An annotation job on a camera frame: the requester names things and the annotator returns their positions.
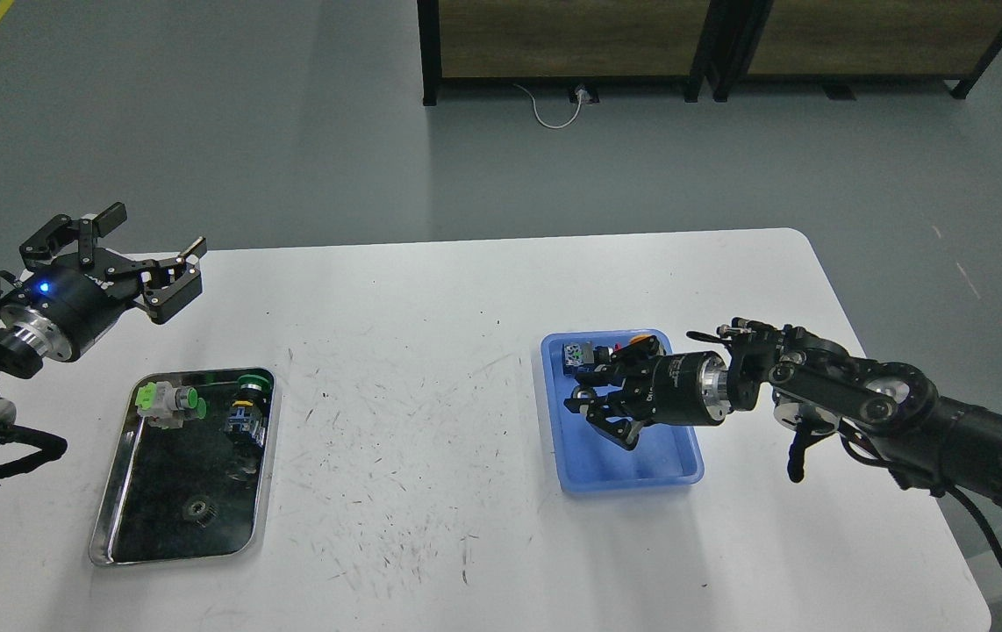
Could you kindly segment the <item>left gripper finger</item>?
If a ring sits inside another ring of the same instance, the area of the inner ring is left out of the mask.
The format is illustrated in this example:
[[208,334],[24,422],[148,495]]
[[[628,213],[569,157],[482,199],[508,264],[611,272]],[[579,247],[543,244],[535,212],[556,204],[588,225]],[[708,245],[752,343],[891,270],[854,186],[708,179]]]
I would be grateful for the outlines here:
[[165,259],[131,260],[112,252],[105,264],[105,292],[125,309],[137,308],[152,323],[167,324],[203,292],[200,260],[205,253],[203,236]]
[[97,241],[119,228],[127,217],[124,203],[109,205],[92,219],[72,219],[60,213],[20,245],[21,261],[29,271],[49,267],[63,262],[64,249],[75,245],[75,266],[85,272],[93,271],[97,256],[108,253],[107,249],[97,247]]

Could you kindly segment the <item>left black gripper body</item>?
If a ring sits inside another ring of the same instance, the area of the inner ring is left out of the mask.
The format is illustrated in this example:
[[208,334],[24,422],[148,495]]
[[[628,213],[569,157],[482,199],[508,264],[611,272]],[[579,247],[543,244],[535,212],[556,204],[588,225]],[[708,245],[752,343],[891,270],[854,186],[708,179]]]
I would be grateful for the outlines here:
[[3,328],[40,356],[57,363],[79,360],[127,308],[79,269],[36,269],[0,307]]

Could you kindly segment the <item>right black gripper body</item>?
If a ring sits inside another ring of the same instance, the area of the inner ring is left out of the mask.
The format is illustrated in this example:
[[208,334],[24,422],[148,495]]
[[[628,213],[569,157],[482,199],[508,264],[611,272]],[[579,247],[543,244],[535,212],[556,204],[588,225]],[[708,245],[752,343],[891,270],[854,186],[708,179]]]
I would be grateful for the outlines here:
[[728,368],[715,352],[659,355],[644,370],[642,419],[670,427],[717,427],[730,414]]

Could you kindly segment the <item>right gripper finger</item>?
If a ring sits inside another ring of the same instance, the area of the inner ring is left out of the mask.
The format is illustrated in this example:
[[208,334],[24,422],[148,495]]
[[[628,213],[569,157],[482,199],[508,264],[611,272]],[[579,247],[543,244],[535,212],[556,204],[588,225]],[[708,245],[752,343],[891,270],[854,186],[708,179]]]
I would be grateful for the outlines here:
[[575,380],[581,385],[623,385],[642,370],[652,369],[658,357],[667,353],[659,339],[637,339],[625,347],[582,346],[582,362],[575,367]]
[[656,406],[638,389],[597,393],[593,387],[578,385],[565,399],[571,413],[580,413],[599,435],[617,447],[633,451],[644,427],[652,424]]

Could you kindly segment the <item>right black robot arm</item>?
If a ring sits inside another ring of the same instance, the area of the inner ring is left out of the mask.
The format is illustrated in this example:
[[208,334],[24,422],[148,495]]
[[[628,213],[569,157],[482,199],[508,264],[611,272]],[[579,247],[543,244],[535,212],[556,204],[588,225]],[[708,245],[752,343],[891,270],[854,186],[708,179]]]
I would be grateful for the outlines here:
[[722,355],[673,355],[652,334],[622,347],[562,344],[562,373],[575,383],[564,405],[634,449],[647,427],[717,427],[752,411],[769,385],[778,423],[794,434],[793,483],[805,477],[806,451],[837,436],[854,460],[890,472],[903,491],[954,497],[1002,572],[1001,413],[942,396],[913,365],[851,355],[804,327],[733,319],[689,337],[720,345]]

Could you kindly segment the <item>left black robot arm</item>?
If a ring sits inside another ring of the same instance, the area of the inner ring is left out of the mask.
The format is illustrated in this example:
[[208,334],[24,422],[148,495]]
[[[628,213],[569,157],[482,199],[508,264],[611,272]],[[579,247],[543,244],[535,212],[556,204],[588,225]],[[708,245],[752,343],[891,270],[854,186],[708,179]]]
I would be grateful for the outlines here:
[[[164,259],[132,259],[99,241],[127,219],[115,203],[91,217],[60,213],[19,247],[24,276],[0,269],[0,376],[29,379],[45,361],[76,363],[131,309],[161,325],[203,292],[204,237]],[[1,480],[59,460],[67,440],[16,422],[0,395]]]

